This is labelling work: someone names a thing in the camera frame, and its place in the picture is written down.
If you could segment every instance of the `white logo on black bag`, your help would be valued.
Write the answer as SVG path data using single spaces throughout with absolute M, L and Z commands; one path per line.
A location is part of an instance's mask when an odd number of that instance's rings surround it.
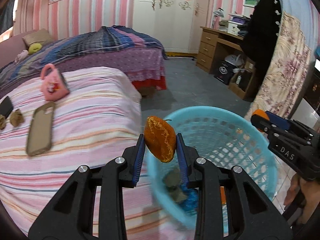
M 221 74 L 225 75 L 228 73 L 228 70 L 225 67 L 219 67 L 219 71 L 221 72 Z

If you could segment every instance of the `red bed skirt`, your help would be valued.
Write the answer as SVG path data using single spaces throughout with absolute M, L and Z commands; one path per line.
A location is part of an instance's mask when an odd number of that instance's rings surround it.
M 133 81 L 132 84 L 137 90 L 143 87 L 156 87 L 157 90 L 167 89 L 164 76 L 161 76 L 160 80 L 147 79 L 144 81 Z

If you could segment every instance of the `beige pillow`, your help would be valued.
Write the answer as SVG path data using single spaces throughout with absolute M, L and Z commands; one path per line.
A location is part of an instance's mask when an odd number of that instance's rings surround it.
M 28 34 L 23 37 L 25 44 L 30 47 L 33 43 L 40 43 L 42 46 L 47 45 L 51 42 L 54 42 L 54 39 L 48 33 L 46 29 L 41 29 L 37 32 Z

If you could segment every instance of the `black phone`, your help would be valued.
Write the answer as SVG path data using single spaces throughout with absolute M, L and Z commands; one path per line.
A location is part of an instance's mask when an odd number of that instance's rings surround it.
M 9 117 L 13 110 L 13 105 L 9 97 L 6 97 L 0 103 L 0 114 L 2 114 L 6 119 Z

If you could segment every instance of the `pink cup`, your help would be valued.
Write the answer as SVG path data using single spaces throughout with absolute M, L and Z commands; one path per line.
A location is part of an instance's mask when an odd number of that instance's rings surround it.
M 51 69 L 49 75 L 45 76 L 48 69 Z M 53 64 L 47 64 L 41 71 L 41 92 L 47 101 L 57 101 L 70 93 L 69 87 L 60 73 Z

